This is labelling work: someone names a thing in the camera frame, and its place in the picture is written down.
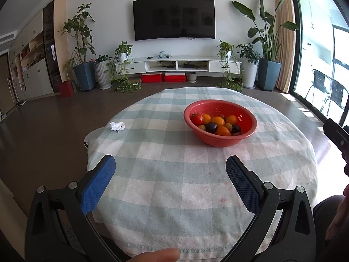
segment white tv cabinet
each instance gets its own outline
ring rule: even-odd
[[[129,60],[131,64],[125,66],[127,74],[144,74],[151,72],[196,72],[198,76],[223,77],[224,63],[218,57],[208,56],[172,56],[170,58],[135,58]],[[185,64],[195,64],[196,68],[184,68]],[[241,62],[228,61],[230,72],[240,75]]]

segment beige curtain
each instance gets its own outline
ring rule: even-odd
[[[294,17],[294,6],[293,0],[286,0],[285,3],[279,9],[276,15],[276,28],[278,29],[280,24],[283,24],[287,21],[296,22]],[[279,78],[276,82],[276,87],[288,93],[291,75],[294,65],[294,52],[296,48],[296,33],[284,28],[280,29],[280,42],[281,47],[279,51],[279,56],[277,61],[282,63],[281,72]]]

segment red bowl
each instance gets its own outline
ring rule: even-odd
[[[235,115],[237,125],[241,127],[239,136],[218,136],[196,127],[190,120],[194,113],[208,114],[212,118],[223,114],[225,117]],[[204,143],[214,147],[229,147],[251,136],[257,129],[257,120],[246,108],[224,100],[200,100],[192,103],[184,110],[184,120]]]

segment round table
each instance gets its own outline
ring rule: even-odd
[[[185,124],[183,112],[205,99],[247,108],[258,121],[256,132],[232,147],[201,142]],[[124,122],[126,129],[117,133],[107,124],[88,146],[88,170],[105,154],[116,160],[116,172],[93,215],[131,256],[177,247],[181,260],[220,261],[229,252],[253,218],[226,174],[231,155],[263,182],[291,190],[302,185],[310,204],[315,201],[317,164],[309,140],[276,109],[241,93],[207,87],[166,89],[111,121]]]

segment white crumpled paper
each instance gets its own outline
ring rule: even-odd
[[[111,126],[111,129],[112,129],[113,131],[117,131],[118,133],[119,133],[120,131],[124,130],[125,127],[126,127],[126,124],[123,123],[123,122],[119,122],[119,123],[111,122],[111,123],[109,123],[109,124],[110,124],[110,126]]]

